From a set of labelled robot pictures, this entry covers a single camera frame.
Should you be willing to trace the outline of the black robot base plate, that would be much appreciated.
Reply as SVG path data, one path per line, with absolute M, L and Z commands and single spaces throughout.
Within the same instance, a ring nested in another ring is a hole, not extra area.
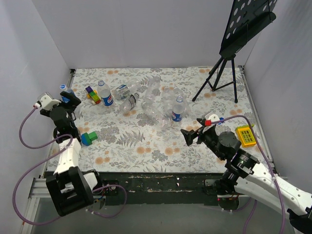
M 134 204 L 201 204 L 225 210 L 247 206 L 251 198 L 234 192 L 217 194 L 214 183 L 221 173 L 113 173 L 101 172 L 101 185 L 110 188 L 94 193 L 100 207 Z

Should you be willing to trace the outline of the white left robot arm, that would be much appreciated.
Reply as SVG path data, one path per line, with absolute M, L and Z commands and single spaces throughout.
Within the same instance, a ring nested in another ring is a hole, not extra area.
M 40 114 L 49 117 L 55 125 L 53 137 L 61 152 L 56 170 L 46 179 L 46 186 L 57 213 L 65 216 L 93 204 L 93 195 L 100 194 L 104 184 L 95 170 L 82 172 L 78 167 L 81 133 L 75 125 L 74 111 L 81 101 L 66 91 L 61 95 L 69 101 L 65 103 L 49 93 L 40 95 L 38 101 Z

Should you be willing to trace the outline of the Pocari Sweat plastic bottle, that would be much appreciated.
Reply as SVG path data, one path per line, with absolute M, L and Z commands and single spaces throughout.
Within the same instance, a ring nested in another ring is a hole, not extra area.
M 61 92 L 61 97 L 62 97 L 62 101 L 64 103 L 68 103 L 70 101 L 70 99 L 68 98 L 69 97 L 68 94 L 70 94 L 71 96 L 74 96 L 74 97 L 76 96 L 72 89 L 63 90 Z

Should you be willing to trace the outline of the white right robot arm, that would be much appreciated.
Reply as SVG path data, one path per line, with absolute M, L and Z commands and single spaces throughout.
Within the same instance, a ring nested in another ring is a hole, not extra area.
M 197 130 L 182 129 L 186 144 L 205 144 L 220 160 L 226 162 L 226 172 L 214 183 L 219 194 L 234 192 L 245 194 L 280 212 L 290 224 L 303 234 L 312 232 L 312 195 L 279 175 L 269 166 L 241 148 L 241 142 L 233 132 L 215 131 L 216 122 L 199 118 L 201 127 Z

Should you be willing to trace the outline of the Pocari Sweat cap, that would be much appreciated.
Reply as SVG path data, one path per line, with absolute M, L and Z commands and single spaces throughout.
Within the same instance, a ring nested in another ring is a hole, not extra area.
M 61 90 L 67 90 L 67 86 L 65 84 L 60 85 Z

